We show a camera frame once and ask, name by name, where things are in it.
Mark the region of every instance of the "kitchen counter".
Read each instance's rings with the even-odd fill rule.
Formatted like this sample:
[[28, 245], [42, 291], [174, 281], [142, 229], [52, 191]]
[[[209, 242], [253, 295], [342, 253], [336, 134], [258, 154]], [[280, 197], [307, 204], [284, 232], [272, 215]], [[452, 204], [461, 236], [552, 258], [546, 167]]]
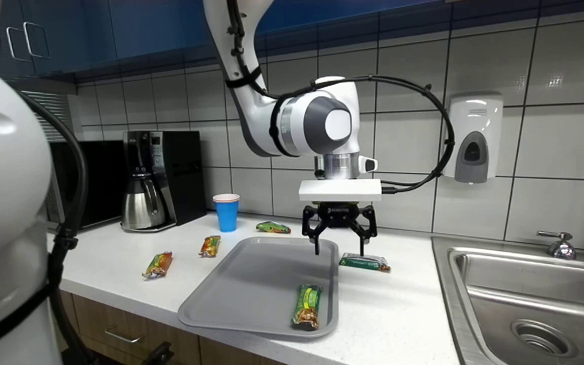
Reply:
[[[367, 253], [384, 256], [392, 273], [340, 268], [339, 325], [325, 339], [274, 341], [178, 322], [178, 306], [236, 243], [261, 236], [253, 229], [258, 221], [263, 218], [239, 216], [237, 232], [224, 233], [215, 260], [199, 258], [202, 240], [220, 233], [215, 215], [162, 233], [124, 233], [117, 222], [85, 232], [65, 262], [61, 287], [282, 363], [458, 363], [428, 237], [379, 233], [372, 240]], [[328, 229], [323, 240], [339, 243], [340, 253], [359, 250], [351, 232]], [[142, 271], [160, 251], [174, 253], [168, 275], [145, 281]]]

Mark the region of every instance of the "sink basin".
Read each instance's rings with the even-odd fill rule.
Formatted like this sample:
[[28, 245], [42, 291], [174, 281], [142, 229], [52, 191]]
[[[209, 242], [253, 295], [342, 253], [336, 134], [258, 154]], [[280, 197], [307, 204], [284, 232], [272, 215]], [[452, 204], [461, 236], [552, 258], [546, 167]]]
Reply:
[[462, 363], [584, 365], [584, 262], [434, 237]]

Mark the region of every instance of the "coffee maker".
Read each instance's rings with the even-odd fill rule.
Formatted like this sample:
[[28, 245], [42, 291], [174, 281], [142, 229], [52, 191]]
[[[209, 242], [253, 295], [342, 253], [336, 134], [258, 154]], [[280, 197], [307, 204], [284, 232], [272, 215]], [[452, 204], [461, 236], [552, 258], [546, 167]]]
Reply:
[[199, 132], [130, 132], [124, 232], [165, 232], [208, 213]]

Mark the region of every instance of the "soap dispenser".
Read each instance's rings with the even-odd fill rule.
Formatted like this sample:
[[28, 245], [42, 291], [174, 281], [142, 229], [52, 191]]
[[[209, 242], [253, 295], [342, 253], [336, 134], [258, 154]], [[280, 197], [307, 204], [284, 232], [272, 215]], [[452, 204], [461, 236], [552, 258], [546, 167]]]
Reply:
[[458, 183], [486, 183], [497, 175], [503, 99], [500, 94], [451, 99], [454, 150], [444, 176]]

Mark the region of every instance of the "gray plastic tray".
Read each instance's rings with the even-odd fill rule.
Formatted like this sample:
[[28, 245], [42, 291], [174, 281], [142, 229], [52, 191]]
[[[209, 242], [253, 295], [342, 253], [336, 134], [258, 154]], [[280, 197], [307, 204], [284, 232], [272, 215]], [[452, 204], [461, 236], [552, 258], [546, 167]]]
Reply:
[[[244, 331], [282, 339], [318, 339], [336, 327], [339, 248], [321, 240], [321, 256], [308, 240], [250, 237], [181, 304], [189, 327]], [[318, 328], [293, 328], [301, 283], [321, 287]]]

